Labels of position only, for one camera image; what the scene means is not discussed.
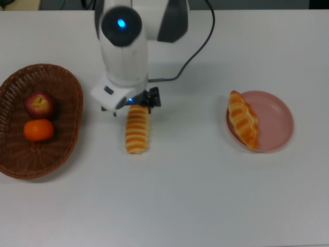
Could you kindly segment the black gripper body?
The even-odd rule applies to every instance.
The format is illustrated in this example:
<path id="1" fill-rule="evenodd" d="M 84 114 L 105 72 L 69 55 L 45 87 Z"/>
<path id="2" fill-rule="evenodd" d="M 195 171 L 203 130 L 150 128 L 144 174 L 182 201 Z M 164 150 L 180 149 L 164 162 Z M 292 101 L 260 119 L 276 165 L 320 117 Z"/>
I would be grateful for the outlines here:
<path id="1" fill-rule="evenodd" d="M 142 107 L 150 108 L 149 100 L 150 100 L 150 93 L 149 93 L 149 91 L 144 90 L 142 93 L 129 98 L 126 101 L 125 105 L 139 105 Z"/>

